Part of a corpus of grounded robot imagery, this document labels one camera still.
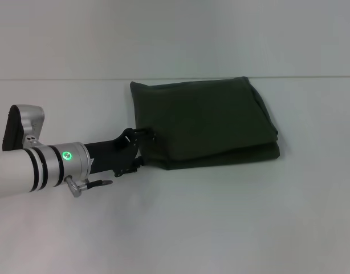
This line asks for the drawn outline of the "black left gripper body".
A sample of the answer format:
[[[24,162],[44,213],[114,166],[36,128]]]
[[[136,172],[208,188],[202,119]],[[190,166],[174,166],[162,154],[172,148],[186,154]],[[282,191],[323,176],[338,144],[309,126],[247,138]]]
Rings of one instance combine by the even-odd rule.
[[[114,140],[86,144],[91,163],[90,174],[112,170],[115,177],[132,173],[131,164],[139,152],[132,128],[127,128]]]

